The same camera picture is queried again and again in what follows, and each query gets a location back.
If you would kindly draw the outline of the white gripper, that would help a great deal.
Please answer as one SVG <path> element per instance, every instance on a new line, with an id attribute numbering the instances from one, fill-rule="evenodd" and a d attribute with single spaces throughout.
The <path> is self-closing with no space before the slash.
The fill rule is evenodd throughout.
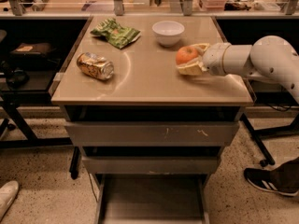
<path id="1" fill-rule="evenodd" d="M 230 43 L 209 43 L 192 44 L 203 57 L 197 57 L 188 62 L 178 62 L 177 70 L 184 76 L 201 76 L 204 72 L 208 72 L 213 76 L 225 76 L 223 68 L 223 59 L 225 51 L 231 46 Z"/>

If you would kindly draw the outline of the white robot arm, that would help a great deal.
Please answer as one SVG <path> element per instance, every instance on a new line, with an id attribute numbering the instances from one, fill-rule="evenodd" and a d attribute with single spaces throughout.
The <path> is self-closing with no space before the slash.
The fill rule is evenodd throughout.
<path id="1" fill-rule="evenodd" d="M 192 44 L 196 56 L 184 61 L 176 54 L 177 70 L 181 75 L 212 76 L 239 75 L 246 79 L 277 83 L 299 103 L 298 53 L 285 39 L 268 35 L 253 45 L 231 43 Z"/>

